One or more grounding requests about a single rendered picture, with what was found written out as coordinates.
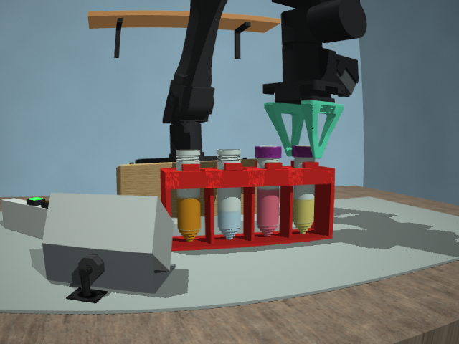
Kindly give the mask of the pale grey flat mat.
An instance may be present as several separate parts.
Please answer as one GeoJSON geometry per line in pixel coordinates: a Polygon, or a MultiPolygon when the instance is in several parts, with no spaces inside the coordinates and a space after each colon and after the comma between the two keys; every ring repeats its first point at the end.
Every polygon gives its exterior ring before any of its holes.
{"type": "Polygon", "coordinates": [[[256,247],[171,251],[155,294],[108,291],[66,299],[82,285],[47,280],[42,239],[4,228],[0,312],[121,314],[249,305],[353,287],[459,260],[459,216],[374,197],[334,199],[333,236],[256,247]]]}

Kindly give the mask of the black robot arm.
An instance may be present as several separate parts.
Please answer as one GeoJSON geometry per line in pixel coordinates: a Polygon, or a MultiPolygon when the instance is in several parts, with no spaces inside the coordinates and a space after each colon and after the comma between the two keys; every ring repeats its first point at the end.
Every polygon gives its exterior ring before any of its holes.
{"type": "MultiPolygon", "coordinates": [[[[204,156],[201,123],[214,107],[212,57],[219,21],[228,0],[190,0],[189,23],[179,66],[171,80],[163,123],[170,125],[169,158],[144,158],[135,163],[177,162],[176,150],[200,150],[204,156]]],[[[360,0],[272,0],[295,9],[281,13],[282,45],[320,44],[357,39],[366,32],[366,15],[360,0]],[[312,4],[312,5],[311,5],[312,4]],[[306,17],[307,16],[307,17],[306,17]],[[309,31],[310,30],[310,31],[309,31]],[[314,38],[315,37],[315,38],[314,38]],[[321,43],[322,42],[322,43],[321,43]]],[[[320,80],[345,85],[350,97],[359,82],[358,60],[318,48],[320,80]]]]}

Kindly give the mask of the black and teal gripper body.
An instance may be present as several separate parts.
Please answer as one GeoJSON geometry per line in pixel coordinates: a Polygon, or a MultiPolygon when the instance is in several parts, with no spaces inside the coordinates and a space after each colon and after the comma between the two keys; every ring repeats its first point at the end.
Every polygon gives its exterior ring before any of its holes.
{"type": "Polygon", "coordinates": [[[275,93],[276,103],[297,105],[301,100],[335,103],[331,94],[345,95],[345,85],[319,80],[319,47],[322,46],[316,43],[295,43],[293,49],[283,45],[283,82],[263,84],[263,94],[275,93]]]}

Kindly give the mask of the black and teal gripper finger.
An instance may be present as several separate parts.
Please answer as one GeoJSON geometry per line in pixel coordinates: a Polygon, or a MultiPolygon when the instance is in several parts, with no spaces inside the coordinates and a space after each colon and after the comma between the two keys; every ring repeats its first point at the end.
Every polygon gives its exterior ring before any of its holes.
{"type": "Polygon", "coordinates": [[[301,107],[313,158],[322,158],[328,139],[344,110],[344,105],[317,100],[301,100],[301,107]],[[318,144],[319,113],[326,114],[327,117],[318,144]]]}
{"type": "Polygon", "coordinates": [[[286,155],[289,157],[292,156],[292,145],[299,144],[303,127],[304,116],[301,105],[267,102],[264,103],[264,108],[280,136],[286,155]],[[291,142],[288,139],[288,134],[281,116],[282,113],[291,114],[292,116],[291,142]]]}

